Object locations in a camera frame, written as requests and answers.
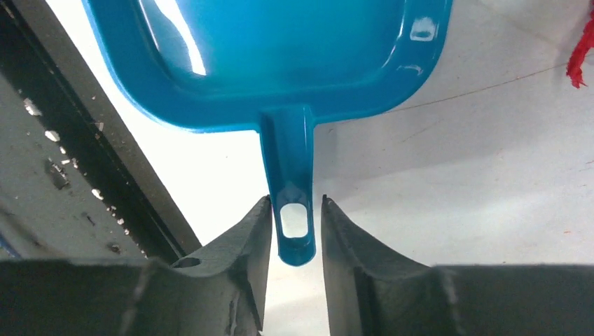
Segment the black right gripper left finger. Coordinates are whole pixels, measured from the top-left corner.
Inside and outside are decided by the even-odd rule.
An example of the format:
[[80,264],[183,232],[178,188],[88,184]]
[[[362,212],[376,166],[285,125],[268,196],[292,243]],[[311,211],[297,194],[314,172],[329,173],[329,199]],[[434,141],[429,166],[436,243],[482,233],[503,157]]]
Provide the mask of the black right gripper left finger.
[[157,258],[1,262],[2,335],[258,335],[272,207],[171,265]]

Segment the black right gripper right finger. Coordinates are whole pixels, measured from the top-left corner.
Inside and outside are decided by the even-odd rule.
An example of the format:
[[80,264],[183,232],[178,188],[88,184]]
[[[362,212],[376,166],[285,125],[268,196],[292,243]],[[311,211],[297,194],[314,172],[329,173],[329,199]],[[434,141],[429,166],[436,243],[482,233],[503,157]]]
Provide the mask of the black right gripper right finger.
[[427,266],[323,197],[332,335],[592,335],[590,265]]

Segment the blue dustpan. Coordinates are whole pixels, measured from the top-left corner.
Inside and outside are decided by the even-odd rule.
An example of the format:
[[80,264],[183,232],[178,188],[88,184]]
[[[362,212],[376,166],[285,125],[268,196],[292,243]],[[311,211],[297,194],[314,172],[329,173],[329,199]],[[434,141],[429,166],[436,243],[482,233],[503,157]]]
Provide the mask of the blue dustpan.
[[316,253],[314,129],[426,82],[451,1],[84,1],[110,76],[157,123],[259,133],[280,259]]

